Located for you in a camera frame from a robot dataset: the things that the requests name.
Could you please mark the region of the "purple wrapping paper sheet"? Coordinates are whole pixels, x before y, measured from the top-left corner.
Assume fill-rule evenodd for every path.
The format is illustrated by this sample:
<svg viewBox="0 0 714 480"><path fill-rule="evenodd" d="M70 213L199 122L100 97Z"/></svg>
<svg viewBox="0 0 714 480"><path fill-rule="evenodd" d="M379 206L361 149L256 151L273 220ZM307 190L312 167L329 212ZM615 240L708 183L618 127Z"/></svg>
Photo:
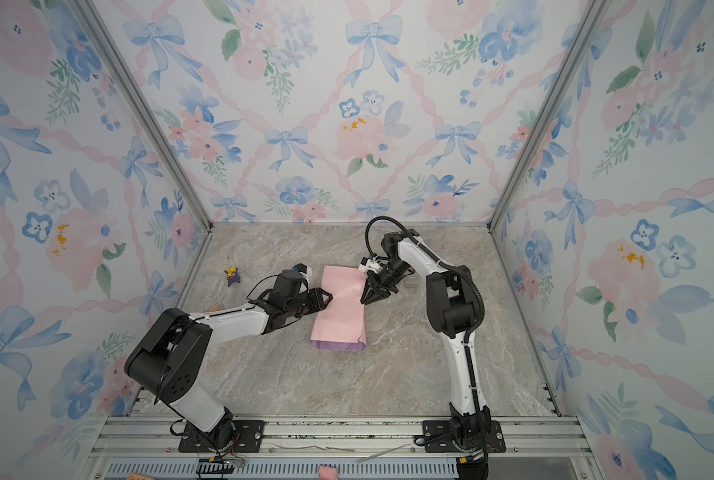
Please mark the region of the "purple wrapping paper sheet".
<svg viewBox="0 0 714 480"><path fill-rule="evenodd" d="M365 306L361 303L366 275L356 268L325 266L321 288L332 295L317 313L310 342L326 351L363 351L367 348Z"/></svg>

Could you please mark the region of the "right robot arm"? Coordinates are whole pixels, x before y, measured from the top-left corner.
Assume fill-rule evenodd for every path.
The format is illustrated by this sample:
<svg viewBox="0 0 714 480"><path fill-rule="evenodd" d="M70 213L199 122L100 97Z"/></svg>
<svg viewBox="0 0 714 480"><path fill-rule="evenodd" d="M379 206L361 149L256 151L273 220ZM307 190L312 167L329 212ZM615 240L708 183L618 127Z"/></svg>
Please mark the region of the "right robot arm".
<svg viewBox="0 0 714 480"><path fill-rule="evenodd" d="M425 283L426 316L443 341L451 382L451 441L463 451L483 449L491 417L481 389L474 352L475 332L484 320L484 301L468 267L441 259L413 230L386 233L384 253L365 257L367 278L360 302L385 300L415 274Z"/></svg>

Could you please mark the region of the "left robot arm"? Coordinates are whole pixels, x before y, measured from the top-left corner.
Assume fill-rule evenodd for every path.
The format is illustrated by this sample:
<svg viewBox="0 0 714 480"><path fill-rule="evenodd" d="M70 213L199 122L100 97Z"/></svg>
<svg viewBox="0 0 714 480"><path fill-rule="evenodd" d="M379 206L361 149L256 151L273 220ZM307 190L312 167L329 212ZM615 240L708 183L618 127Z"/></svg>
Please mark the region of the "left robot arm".
<svg viewBox="0 0 714 480"><path fill-rule="evenodd" d="M283 329L325 310L333 299L309 286L303 264L270 278L272 288L238 307L196 314L164 310L126 360L125 374L176 412L184 433L202 447L224 452L238 437L231 411L199 380L207 352Z"/></svg>

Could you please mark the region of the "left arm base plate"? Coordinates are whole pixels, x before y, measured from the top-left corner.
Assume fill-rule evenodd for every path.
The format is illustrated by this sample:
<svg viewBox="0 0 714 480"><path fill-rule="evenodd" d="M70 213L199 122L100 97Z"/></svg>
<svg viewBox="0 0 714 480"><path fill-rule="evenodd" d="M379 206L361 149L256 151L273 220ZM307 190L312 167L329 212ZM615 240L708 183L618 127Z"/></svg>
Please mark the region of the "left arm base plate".
<svg viewBox="0 0 714 480"><path fill-rule="evenodd" d="M259 453L266 423L262 420L232 420L203 432L187 422L180 438L180 453Z"/></svg>

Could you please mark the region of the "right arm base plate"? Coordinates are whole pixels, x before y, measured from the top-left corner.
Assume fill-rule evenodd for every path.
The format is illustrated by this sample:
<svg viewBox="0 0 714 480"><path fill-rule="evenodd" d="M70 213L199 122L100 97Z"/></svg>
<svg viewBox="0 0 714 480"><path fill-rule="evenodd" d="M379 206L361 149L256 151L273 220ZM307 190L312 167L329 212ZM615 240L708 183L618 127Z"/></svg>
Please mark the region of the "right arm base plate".
<svg viewBox="0 0 714 480"><path fill-rule="evenodd" d="M490 454L507 450L501 425L495 420L485 427L485 434L479 427L471 432L461 426L453 427L450 420L426 420L422 422L422 433L413 442L426 453L470 454L485 449Z"/></svg>

